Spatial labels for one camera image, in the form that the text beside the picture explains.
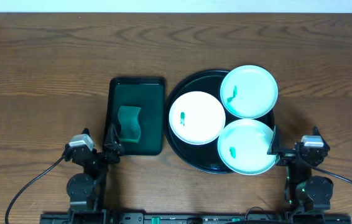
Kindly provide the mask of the green sponge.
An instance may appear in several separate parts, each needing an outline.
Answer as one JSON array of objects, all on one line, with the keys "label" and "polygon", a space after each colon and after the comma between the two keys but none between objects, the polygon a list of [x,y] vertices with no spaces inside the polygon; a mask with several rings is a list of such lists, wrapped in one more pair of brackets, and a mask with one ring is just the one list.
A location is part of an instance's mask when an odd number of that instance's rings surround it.
[{"label": "green sponge", "polygon": [[138,143],[141,138],[141,127],[138,116],[141,111],[140,107],[121,106],[118,111],[118,120],[121,125],[119,134],[122,142]]}]

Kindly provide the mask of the white plate with green stain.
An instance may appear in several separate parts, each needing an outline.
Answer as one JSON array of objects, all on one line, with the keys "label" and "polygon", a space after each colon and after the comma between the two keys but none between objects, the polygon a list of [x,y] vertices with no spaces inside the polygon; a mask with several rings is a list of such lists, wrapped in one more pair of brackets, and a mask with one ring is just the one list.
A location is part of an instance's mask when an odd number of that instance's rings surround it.
[{"label": "white plate with green stain", "polygon": [[225,110],[213,95],[191,91],[178,97],[169,111],[172,132],[185,143],[204,145],[214,141],[226,123]]}]

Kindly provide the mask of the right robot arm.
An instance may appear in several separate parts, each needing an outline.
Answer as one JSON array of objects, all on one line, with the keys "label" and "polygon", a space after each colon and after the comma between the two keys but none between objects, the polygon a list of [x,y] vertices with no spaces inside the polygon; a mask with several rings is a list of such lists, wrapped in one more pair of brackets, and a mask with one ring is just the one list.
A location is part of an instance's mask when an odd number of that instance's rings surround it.
[{"label": "right robot arm", "polygon": [[324,161],[329,150],[317,127],[293,148],[281,146],[279,128],[274,127],[267,153],[276,157],[275,165],[287,169],[284,197],[290,208],[284,212],[284,218],[288,223],[325,223],[324,211],[330,209],[333,182],[327,177],[312,175],[312,170]]}]

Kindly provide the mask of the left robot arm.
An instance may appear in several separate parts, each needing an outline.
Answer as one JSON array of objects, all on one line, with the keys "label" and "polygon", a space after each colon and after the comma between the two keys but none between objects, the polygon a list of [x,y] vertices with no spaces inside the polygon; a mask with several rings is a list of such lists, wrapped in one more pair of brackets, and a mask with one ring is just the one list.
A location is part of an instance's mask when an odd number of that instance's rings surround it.
[{"label": "left robot arm", "polygon": [[82,166],[83,172],[67,183],[70,197],[68,223],[115,224],[119,216],[104,207],[108,166],[118,164],[124,148],[114,124],[110,124],[104,139],[103,151],[98,152],[87,128],[72,137],[62,154],[65,161]]}]

